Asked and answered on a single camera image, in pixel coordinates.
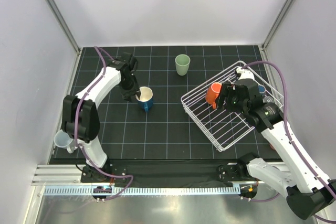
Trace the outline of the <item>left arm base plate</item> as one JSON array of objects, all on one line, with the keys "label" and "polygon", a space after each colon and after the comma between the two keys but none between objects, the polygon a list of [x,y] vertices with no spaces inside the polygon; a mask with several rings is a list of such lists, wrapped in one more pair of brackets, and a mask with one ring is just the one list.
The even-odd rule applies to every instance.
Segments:
[{"label": "left arm base plate", "polygon": [[126,185],[130,181],[130,178],[112,178],[106,176],[89,165],[85,165],[81,170],[80,181],[82,183],[115,183]]}]

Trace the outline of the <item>blue mug cream inside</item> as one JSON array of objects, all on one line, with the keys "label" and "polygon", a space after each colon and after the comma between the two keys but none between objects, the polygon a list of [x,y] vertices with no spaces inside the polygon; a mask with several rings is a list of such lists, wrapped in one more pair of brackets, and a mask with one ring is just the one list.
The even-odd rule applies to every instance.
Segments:
[{"label": "blue mug cream inside", "polygon": [[149,112],[149,110],[153,107],[153,91],[149,87],[140,87],[140,96],[135,96],[138,105],[145,112]]}]

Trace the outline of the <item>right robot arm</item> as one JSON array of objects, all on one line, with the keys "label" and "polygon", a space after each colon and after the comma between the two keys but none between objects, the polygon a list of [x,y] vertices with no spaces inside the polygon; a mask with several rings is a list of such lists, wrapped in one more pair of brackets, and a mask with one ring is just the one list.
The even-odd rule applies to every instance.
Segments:
[{"label": "right robot arm", "polygon": [[265,102],[258,83],[241,79],[224,82],[216,98],[218,108],[242,114],[276,150],[290,171],[287,175],[254,154],[241,157],[236,167],[242,180],[258,178],[285,199],[292,212],[306,220],[335,201],[335,180],[309,156],[294,135],[289,123],[273,102]]}]

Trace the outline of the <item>clear faceted glass cup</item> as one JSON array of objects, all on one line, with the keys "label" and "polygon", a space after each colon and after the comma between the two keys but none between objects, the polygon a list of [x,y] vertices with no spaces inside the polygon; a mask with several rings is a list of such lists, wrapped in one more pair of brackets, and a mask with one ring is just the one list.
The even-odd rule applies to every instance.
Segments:
[{"label": "clear faceted glass cup", "polygon": [[263,103],[274,103],[274,99],[273,99],[273,97],[270,97],[270,96],[264,96],[263,97]]}]

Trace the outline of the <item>dark blue cup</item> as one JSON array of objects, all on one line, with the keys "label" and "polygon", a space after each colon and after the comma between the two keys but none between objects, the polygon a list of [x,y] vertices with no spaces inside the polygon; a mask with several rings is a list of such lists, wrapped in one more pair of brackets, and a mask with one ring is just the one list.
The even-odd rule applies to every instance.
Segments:
[{"label": "dark blue cup", "polygon": [[258,90],[260,94],[265,94],[266,88],[263,85],[258,85]]}]

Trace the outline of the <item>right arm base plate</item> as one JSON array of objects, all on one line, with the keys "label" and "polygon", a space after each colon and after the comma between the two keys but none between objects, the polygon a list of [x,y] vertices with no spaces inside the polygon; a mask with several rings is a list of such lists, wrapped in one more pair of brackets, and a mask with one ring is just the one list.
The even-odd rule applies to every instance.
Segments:
[{"label": "right arm base plate", "polygon": [[240,179],[236,164],[219,165],[217,171],[219,180],[222,182],[235,182]]}]

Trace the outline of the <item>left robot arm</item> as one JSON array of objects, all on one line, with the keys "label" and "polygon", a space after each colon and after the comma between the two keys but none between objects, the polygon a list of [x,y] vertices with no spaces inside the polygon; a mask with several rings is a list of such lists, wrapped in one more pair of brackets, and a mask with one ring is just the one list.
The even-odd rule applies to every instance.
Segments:
[{"label": "left robot arm", "polygon": [[126,101],[131,101],[141,91],[134,74],[138,61],[133,54],[123,52],[117,59],[102,64],[100,73],[87,87],[76,95],[64,97],[61,130],[81,149],[87,166],[93,169],[93,177],[103,183],[109,180],[111,169],[99,140],[98,107],[114,87],[119,88]]}]

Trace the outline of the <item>orange mug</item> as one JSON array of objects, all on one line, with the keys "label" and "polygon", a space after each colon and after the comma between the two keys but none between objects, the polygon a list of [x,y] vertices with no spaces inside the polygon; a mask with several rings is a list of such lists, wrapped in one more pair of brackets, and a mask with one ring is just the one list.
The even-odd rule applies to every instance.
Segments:
[{"label": "orange mug", "polygon": [[212,83],[205,95],[205,101],[212,106],[213,109],[217,108],[216,99],[220,94],[222,84],[219,82]]}]

